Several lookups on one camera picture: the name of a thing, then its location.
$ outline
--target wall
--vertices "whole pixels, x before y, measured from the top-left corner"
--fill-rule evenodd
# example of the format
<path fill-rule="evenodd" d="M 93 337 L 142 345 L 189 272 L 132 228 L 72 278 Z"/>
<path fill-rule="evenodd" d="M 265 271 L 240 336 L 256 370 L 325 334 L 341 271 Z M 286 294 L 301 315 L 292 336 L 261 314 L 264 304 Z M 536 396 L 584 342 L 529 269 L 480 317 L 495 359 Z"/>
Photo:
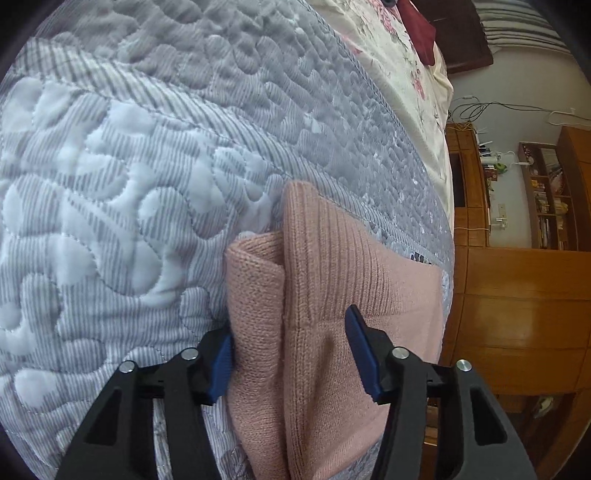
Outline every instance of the wall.
<path fill-rule="evenodd" d="M 450 78 L 454 87 L 451 110 L 475 101 L 462 96 L 475 95 L 481 102 L 518 103 L 566 112 L 574 108 L 578 115 L 591 118 L 591 85 L 573 58 L 534 48 L 505 48 L 495 53 L 494 59 L 490 67 Z M 459 111 L 453 117 L 456 122 L 462 121 Z M 547 113 L 517 112 L 493 105 L 475 125 L 480 142 L 492 141 L 492 151 L 507 152 L 517 151 L 522 141 L 555 144 L 561 127 L 548 124 L 546 119 Z M 577 120 L 553 115 L 552 121 Z M 591 122 L 581 122 L 591 128 Z M 507 165 L 512 161 L 512 155 L 504 156 Z M 499 203 L 506 205 L 508 217 L 506 230 L 491 233 L 491 245 L 495 247 L 531 247 L 527 199 L 519 168 L 510 167 L 493 183 L 491 217 L 499 215 Z"/>

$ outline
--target knit fabric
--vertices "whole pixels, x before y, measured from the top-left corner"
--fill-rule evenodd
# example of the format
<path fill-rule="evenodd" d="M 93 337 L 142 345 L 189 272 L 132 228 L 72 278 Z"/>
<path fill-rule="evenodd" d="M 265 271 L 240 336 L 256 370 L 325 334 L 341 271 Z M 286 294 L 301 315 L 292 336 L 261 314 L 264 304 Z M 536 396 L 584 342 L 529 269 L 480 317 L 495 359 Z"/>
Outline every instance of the knit fabric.
<path fill-rule="evenodd" d="M 324 480 L 384 431 L 345 336 L 347 307 L 395 345 L 436 362 L 441 271 L 400 257 L 307 183 L 284 196 L 282 233 L 230 246 L 237 368 L 230 414 L 257 480 Z"/>

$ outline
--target quilted bedspread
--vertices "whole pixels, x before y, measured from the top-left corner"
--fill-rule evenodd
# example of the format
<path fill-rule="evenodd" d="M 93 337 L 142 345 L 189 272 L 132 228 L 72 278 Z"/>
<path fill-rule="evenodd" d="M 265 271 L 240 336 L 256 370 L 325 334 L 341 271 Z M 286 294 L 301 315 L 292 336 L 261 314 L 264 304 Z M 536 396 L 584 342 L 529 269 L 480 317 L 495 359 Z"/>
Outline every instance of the quilted bedspread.
<path fill-rule="evenodd" d="M 227 321 L 225 248 L 280 226 L 289 179 L 438 265 L 449 311 L 425 166 L 302 0 L 67 0 L 0 85 L 0 140 L 0 423 L 41 480 L 120 362 Z M 223 478 L 249 478 L 225 402 L 205 413 Z"/>

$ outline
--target gray quilt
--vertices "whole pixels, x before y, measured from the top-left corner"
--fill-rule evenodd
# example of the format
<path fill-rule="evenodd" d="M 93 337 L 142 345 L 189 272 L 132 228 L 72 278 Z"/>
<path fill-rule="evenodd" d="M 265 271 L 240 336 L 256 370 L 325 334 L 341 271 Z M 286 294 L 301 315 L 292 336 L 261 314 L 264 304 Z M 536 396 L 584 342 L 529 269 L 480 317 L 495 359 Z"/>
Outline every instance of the gray quilt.
<path fill-rule="evenodd" d="M 449 311 L 453 241 L 421 159 L 303 0 L 67 0 L 0 115 L 0 423 L 41 480 L 121 361 L 227 321 L 224 250 L 279 227 L 289 179 L 441 267 Z M 205 412 L 223 477 L 249 478 L 225 403 Z"/>

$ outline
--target blue rubber fingertip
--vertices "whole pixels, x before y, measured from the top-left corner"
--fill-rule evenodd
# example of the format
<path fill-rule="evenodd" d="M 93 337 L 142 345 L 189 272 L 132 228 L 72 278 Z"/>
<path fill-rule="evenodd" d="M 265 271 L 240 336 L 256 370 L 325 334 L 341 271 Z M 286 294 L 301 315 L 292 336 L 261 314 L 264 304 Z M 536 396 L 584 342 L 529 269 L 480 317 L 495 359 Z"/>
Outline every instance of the blue rubber fingertip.
<path fill-rule="evenodd" d="M 212 365 L 212 377 L 207 394 L 212 403 L 226 393 L 232 374 L 232 336 L 228 335 L 220 346 Z"/>
<path fill-rule="evenodd" d="M 384 393 L 379 384 L 379 363 L 372 352 L 363 327 L 351 307 L 345 312 L 345 333 L 361 377 L 363 389 L 374 402 L 377 402 Z"/>

